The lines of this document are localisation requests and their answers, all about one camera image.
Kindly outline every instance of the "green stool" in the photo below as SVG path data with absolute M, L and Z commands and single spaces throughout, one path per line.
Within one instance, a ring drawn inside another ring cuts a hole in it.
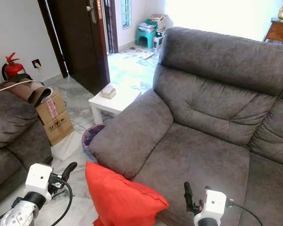
M 157 29 L 157 22 L 150 22 L 148 19 L 145 20 L 146 24 L 152 24 L 155 25 L 154 32 L 152 33 L 147 33 L 147 32 L 142 32 L 137 28 L 137 33 L 136 33 L 136 45 L 139 45 L 140 43 L 140 37 L 145 37 L 147 39 L 147 45 L 148 48 L 153 48 L 153 39 L 156 35 L 156 29 Z

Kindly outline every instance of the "sofa cushion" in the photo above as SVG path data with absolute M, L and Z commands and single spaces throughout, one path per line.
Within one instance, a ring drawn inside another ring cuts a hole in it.
M 255 212 L 266 226 L 283 226 L 283 165 L 260 155 L 250 155 L 244 207 Z M 259 225 L 243 212 L 239 226 Z
M 21 161 L 26 170 L 34 163 L 45 163 L 51 157 L 50 143 L 40 120 L 36 120 L 6 148 Z
M 0 92 L 0 147 L 23 133 L 36 119 L 37 111 L 12 93 Z
M 131 179 L 172 123 L 166 103 L 148 90 L 94 137 L 89 152 L 100 165 Z
M 12 153 L 0 148 L 0 184 L 21 167 L 21 162 Z
M 0 201 L 2 201 L 7 195 L 12 193 L 18 186 L 25 182 L 27 171 L 24 167 L 19 168 L 15 171 L 8 179 L 0 184 Z
M 185 211 L 183 183 L 189 181 L 194 201 L 205 199 L 205 186 L 243 203 L 249 151 L 200 131 L 174 123 L 141 171 L 133 178 L 162 194 L 170 204 L 159 216 L 169 225 L 192 225 Z M 223 226 L 237 226 L 241 211 L 225 210 Z
M 273 96 L 283 90 L 283 45 L 175 27 L 166 31 L 160 62 Z
M 250 140 L 251 149 L 283 164 L 283 99 L 278 99 Z
M 174 120 L 238 145 L 246 145 L 276 98 L 157 65 L 154 90 Z

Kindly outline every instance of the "dark brown door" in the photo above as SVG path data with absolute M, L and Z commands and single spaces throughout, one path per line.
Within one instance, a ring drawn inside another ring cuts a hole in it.
M 68 73 L 92 94 L 109 82 L 100 0 L 47 0 Z

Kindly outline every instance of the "window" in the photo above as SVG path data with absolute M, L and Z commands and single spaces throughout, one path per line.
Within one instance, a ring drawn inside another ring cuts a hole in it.
M 123 29 L 131 26 L 131 0 L 121 0 L 122 1 L 122 20 Z

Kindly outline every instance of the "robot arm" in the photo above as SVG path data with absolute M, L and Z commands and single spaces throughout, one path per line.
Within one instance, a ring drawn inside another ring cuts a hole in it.
M 207 199 L 205 204 L 199 200 L 199 204 L 192 201 L 192 190 L 189 182 L 184 183 L 184 197 L 187 204 L 187 212 L 194 214 L 195 226 L 220 226 L 221 217 L 224 214 L 225 207 L 238 206 L 250 213 L 263 226 L 261 219 L 252 211 L 238 205 L 233 200 L 228 199 L 222 192 L 211 190 L 206 186 Z
M 48 165 L 40 163 L 33 164 L 29 168 L 25 182 L 25 192 L 27 192 L 25 197 L 17 198 L 20 201 L 4 215 L 1 226 L 33 226 L 39 210 L 45 203 L 51 201 L 52 194 L 56 193 L 58 189 L 63 188 L 64 184 L 67 185 L 66 181 L 69 178 L 69 174 L 76 166 L 76 162 L 71 163 L 64 170 L 63 174 L 59 176 L 52 173 L 52 167 Z M 70 206 L 72 192 L 69 185 L 67 187 L 71 194 Z

